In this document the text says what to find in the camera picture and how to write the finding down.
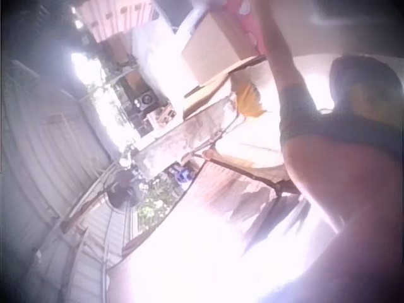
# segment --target leaves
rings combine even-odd
[[[143,205],[138,210],[139,232],[159,224],[168,215],[177,202],[174,186],[174,181],[164,172],[140,185],[145,196]]]

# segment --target sleeve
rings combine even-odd
[[[302,134],[315,133],[320,125],[321,114],[310,96],[307,87],[294,84],[279,93],[280,143],[284,144]]]

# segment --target gray t-shirt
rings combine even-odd
[[[373,146],[403,162],[403,133],[351,112],[321,114],[304,85],[291,85],[280,95],[281,145],[302,134],[317,134],[344,143]]]

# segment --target pink object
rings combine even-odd
[[[256,48],[260,54],[265,54],[265,46],[264,46],[264,41],[262,38],[262,32],[259,27],[258,20],[255,18],[253,15],[252,9],[249,10],[248,13],[245,13],[245,11],[242,9],[242,14],[240,14],[240,8],[243,5],[244,2],[249,2],[248,0],[227,0],[227,4],[225,5],[226,9],[234,14],[241,23],[242,28],[250,35],[253,36],[256,40]]]
[[[88,0],[77,8],[97,42],[150,21],[153,11],[150,0]]]

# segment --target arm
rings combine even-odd
[[[294,84],[305,86],[295,67],[292,52],[273,17],[270,0],[252,0],[252,8],[263,33],[266,57],[270,64],[278,92]]]
[[[279,94],[280,141],[283,146],[296,136],[318,131],[319,112],[294,64],[292,52],[276,24],[270,4],[270,0],[252,0]]]

